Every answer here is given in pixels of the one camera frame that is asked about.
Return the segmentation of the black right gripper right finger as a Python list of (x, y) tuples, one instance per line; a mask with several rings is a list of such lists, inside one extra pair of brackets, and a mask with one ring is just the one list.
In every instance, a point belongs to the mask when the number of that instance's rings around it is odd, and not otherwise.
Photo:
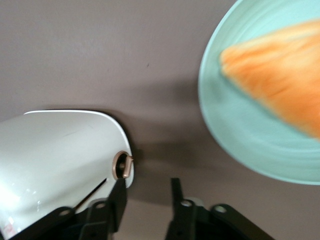
[(170, 180), (173, 218), (166, 240), (208, 240), (208, 211), (193, 200), (184, 198), (179, 178)]

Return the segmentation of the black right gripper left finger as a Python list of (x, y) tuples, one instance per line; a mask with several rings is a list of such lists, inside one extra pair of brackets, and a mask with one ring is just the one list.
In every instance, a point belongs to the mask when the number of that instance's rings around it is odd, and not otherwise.
[(119, 231), (127, 205), (126, 180), (116, 180), (108, 197), (91, 201), (85, 210), (85, 220), (74, 226), (76, 240), (112, 240)]

